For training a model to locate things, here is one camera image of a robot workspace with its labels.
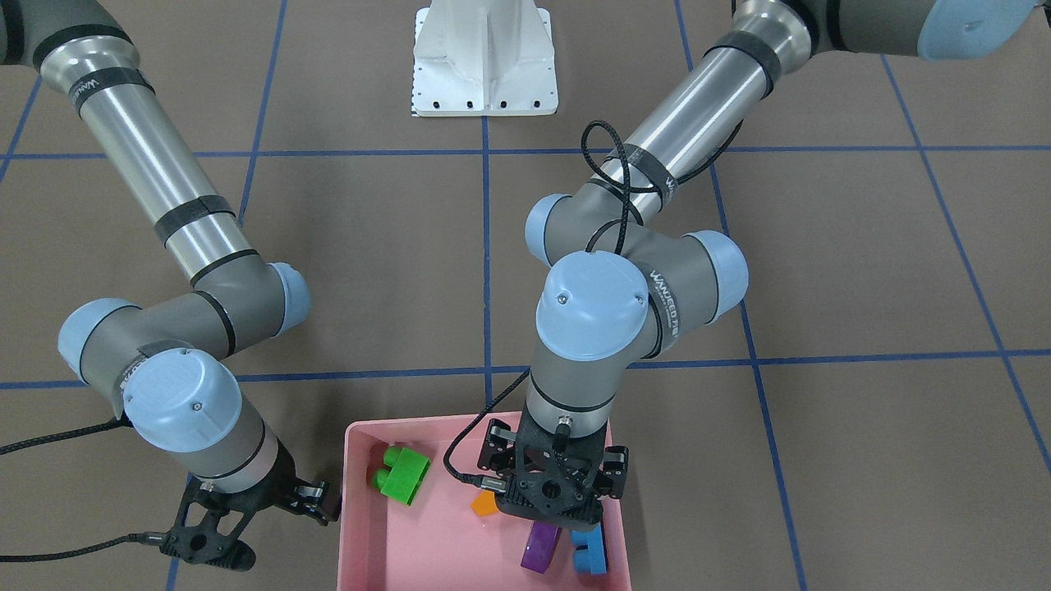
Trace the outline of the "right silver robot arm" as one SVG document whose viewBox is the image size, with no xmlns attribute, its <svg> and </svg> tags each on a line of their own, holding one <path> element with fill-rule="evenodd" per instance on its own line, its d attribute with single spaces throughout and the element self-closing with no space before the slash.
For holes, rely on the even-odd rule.
<svg viewBox="0 0 1051 591">
<path fill-rule="evenodd" d="M 211 526 L 275 507 L 322 524 L 337 487 L 298 478 L 291 453 L 224 360 L 307 318 L 310 291 L 244 232 L 246 198 L 226 198 L 162 108 L 131 34 L 99 1 L 4 1 L 2 68 L 29 72 L 92 135 L 185 289 L 153 305 L 102 298 L 76 308 L 57 348 L 110 410 L 189 470 L 184 501 Z"/>
</svg>

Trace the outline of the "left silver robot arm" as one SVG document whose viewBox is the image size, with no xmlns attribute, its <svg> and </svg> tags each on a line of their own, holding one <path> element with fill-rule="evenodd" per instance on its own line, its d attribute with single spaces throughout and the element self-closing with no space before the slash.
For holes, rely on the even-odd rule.
<svg viewBox="0 0 1051 591">
<path fill-rule="evenodd" d="M 742 248 L 741 307 L 631 368 L 624 513 L 1049 509 L 1049 30 L 977 61 L 825 55 L 657 231 Z"/>
</svg>

